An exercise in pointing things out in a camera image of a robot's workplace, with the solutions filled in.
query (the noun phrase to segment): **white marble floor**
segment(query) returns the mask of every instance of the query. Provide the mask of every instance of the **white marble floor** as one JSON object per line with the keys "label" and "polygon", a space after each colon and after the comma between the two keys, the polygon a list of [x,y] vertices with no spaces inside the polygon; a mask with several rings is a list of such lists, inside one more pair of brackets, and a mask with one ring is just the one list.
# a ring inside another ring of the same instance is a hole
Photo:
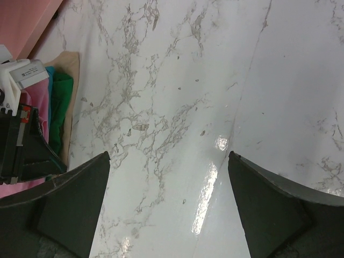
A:
{"label": "white marble floor", "polygon": [[68,2],[37,57],[81,53],[70,167],[112,159],[91,257],[249,257],[230,150],[344,196],[343,18],[344,0]]}

